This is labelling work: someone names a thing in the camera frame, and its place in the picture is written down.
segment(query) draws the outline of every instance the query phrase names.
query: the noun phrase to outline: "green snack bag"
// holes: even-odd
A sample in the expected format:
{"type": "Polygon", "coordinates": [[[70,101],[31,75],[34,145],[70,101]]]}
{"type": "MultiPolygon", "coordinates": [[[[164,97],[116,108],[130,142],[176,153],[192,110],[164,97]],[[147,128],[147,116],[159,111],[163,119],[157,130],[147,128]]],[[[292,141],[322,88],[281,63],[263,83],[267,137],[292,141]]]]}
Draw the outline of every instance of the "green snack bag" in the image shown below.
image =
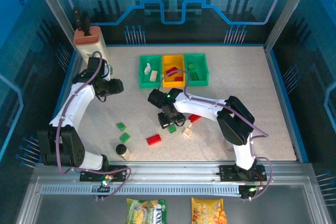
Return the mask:
{"type": "Polygon", "coordinates": [[[127,199],[126,224],[167,224],[167,204],[160,200],[127,199]]]}

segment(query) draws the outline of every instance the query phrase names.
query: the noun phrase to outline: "small white block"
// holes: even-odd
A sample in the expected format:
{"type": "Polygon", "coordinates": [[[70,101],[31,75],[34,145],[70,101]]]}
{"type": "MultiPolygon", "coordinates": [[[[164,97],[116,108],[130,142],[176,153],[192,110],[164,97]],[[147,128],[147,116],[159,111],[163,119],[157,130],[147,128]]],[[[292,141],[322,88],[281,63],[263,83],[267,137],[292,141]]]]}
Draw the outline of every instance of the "small white block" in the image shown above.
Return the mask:
{"type": "Polygon", "coordinates": [[[150,71],[151,71],[151,65],[147,62],[147,66],[144,70],[145,75],[149,74],[150,71]]]}
{"type": "Polygon", "coordinates": [[[151,76],[150,76],[150,78],[149,78],[149,81],[151,81],[151,82],[155,82],[156,81],[156,76],[158,75],[158,72],[157,71],[155,71],[155,70],[153,70],[152,72],[151,72],[151,76]]]}
{"type": "Polygon", "coordinates": [[[189,128],[185,128],[183,135],[185,135],[186,137],[190,137],[191,133],[193,133],[192,130],[190,130],[189,128]]]}

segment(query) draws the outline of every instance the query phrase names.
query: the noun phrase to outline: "white object in tray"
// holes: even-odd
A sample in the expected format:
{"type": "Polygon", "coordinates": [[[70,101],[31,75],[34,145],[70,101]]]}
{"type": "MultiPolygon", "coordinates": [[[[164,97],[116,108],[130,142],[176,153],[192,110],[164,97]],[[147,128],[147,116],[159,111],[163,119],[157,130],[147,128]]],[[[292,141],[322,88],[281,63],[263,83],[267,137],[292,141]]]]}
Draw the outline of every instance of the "white object in tray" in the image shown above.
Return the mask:
{"type": "Polygon", "coordinates": [[[147,74],[149,74],[149,72],[151,71],[151,65],[147,62],[147,66],[145,67],[145,70],[144,70],[144,73],[145,73],[145,76],[147,75],[147,74]]]}
{"type": "Polygon", "coordinates": [[[153,70],[152,72],[151,72],[151,76],[150,76],[150,78],[149,78],[149,81],[151,81],[151,82],[155,82],[156,81],[156,76],[158,75],[158,72],[157,71],[155,71],[155,70],[153,70]]]}

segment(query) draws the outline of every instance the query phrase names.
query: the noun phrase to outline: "white table surface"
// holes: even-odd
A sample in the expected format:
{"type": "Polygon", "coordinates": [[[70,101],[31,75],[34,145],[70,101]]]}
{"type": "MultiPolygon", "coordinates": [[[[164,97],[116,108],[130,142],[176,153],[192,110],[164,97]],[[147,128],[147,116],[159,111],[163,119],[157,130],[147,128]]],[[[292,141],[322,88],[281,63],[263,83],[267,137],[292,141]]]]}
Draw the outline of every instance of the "white table surface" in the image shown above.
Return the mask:
{"type": "Polygon", "coordinates": [[[107,97],[105,103],[94,99],[88,105],[79,126],[86,150],[105,154],[110,161],[120,160],[115,147],[121,143],[122,132],[116,124],[123,122],[127,126],[124,132],[131,136],[126,146],[132,152],[132,161],[233,161],[235,155],[226,150],[217,122],[198,120],[191,127],[190,138],[182,135],[189,121],[170,134],[160,127],[160,110],[147,101],[152,89],[139,87],[141,55],[204,53],[209,85],[190,87],[188,92],[214,99],[238,97],[255,117],[255,125],[269,134],[268,138],[255,140],[256,156],[273,161],[296,160],[262,47],[109,47],[108,51],[112,78],[122,80],[124,91],[107,97]],[[160,134],[162,142],[148,146],[146,138],[155,134],[160,134]]]}

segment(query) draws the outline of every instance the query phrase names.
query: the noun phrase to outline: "glass wall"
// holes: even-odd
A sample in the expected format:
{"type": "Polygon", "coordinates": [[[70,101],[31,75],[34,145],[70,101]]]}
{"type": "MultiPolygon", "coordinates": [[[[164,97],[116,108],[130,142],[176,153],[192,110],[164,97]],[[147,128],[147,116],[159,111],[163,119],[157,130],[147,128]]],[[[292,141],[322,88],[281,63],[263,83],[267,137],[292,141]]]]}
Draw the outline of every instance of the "glass wall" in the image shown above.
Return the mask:
{"type": "Polygon", "coordinates": [[[51,120],[73,49],[45,0],[0,3],[0,222],[14,223],[38,158],[23,137],[51,120]]]}
{"type": "Polygon", "coordinates": [[[336,0],[301,0],[274,52],[316,175],[335,175],[336,0]]]}
{"type": "Polygon", "coordinates": [[[263,44],[286,0],[59,0],[86,10],[107,44],[263,44]]]}

